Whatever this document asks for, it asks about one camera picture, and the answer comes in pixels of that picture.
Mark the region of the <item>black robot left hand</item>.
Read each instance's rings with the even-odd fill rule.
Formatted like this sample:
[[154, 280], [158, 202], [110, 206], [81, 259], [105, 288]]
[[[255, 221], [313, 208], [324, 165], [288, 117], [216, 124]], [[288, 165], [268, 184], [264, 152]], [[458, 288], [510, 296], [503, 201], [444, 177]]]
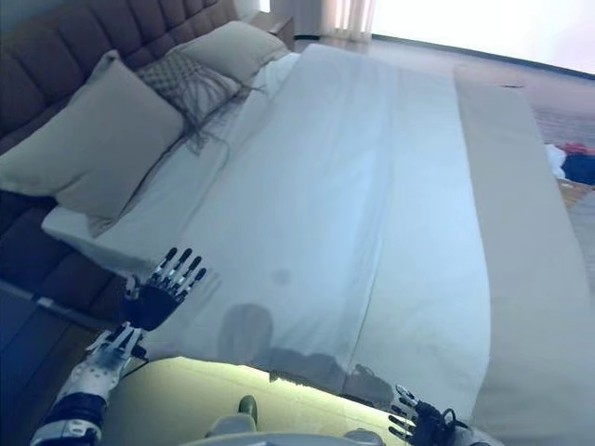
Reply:
[[126, 277], [123, 300], [126, 321], [145, 331], [158, 328], [207, 273], [203, 258], [191, 248], [182, 252], [177, 247], [170, 248], [148, 275]]

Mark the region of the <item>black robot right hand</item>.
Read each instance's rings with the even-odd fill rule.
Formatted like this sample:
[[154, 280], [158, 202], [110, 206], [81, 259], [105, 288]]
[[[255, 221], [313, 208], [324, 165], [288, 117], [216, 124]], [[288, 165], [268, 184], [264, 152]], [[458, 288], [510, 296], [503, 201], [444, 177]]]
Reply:
[[439, 411], [410, 390], [395, 386], [398, 403], [390, 406], [388, 431], [409, 445], [445, 446], [455, 443], [460, 425], [453, 409]]

